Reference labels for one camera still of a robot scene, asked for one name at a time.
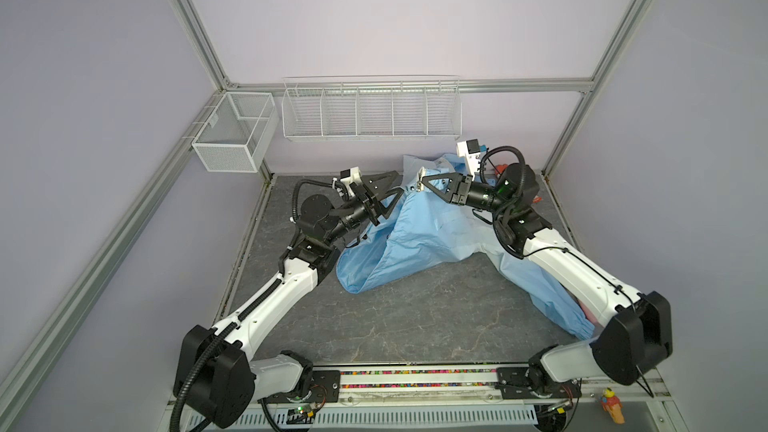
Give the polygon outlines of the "light blue zip jacket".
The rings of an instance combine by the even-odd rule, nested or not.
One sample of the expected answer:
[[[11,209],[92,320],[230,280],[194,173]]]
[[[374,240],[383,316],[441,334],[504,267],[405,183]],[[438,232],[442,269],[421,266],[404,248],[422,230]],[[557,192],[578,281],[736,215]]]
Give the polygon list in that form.
[[[432,161],[412,155],[403,157],[403,197],[390,217],[376,226],[367,226],[367,237],[346,249],[336,264],[337,278],[347,292],[366,292],[482,253],[500,275],[529,293],[534,306],[548,319],[579,339],[592,337],[595,326],[577,301],[542,267],[505,252],[492,228],[474,217],[468,207],[445,203],[428,190],[416,191],[421,169],[429,174],[464,172],[466,165],[454,154]]]

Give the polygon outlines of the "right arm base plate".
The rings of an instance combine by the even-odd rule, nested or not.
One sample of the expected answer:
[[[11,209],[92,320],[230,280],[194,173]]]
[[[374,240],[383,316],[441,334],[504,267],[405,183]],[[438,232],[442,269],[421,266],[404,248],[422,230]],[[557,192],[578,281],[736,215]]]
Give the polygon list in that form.
[[[496,368],[495,388],[507,399],[576,399],[582,396],[577,382],[555,382],[542,369],[532,366]]]

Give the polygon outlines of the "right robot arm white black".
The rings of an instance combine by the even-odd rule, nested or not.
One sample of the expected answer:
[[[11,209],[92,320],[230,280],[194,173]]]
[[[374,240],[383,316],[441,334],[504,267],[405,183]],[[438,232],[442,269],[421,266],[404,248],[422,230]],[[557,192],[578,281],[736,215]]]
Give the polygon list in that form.
[[[523,154],[512,146],[486,149],[460,142],[467,173],[421,169],[417,188],[446,203],[487,212],[501,248],[540,266],[575,296],[601,326],[595,338],[544,349],[530,358],[520,386],[546,397],[576,379],[606,376],[628,386],[673,353],[671,305],[643,293],[576,250],[532,207],[539,185]]]

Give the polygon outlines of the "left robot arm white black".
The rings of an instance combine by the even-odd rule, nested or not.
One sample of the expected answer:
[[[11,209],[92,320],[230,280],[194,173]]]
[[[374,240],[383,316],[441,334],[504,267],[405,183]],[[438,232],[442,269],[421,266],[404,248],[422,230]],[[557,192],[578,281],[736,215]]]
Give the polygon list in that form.
[[[285,350],[257,359],[264,339],[333,271],[342,251],[336,241],[353,229],[390,217],[404,191],[395,171],[344,170],[333,181],[301,179],[291,195],[294,234],[276,273],[240,307],[210,327],[197,325],[182,340],[168,428],[178,431],[185,407],[202,415],[198,425],[231,426],[252,400],[312,394],[312,362]]]

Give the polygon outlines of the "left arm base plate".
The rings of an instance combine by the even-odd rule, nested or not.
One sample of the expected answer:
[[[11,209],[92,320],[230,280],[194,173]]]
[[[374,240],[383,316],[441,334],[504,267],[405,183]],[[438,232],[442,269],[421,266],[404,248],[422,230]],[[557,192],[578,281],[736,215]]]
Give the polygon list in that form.
[[[277,393],[266,398],[269,404],[336,403],[341,392],[341,371],[314,370],[306,380],[307,387],[289,393]]]

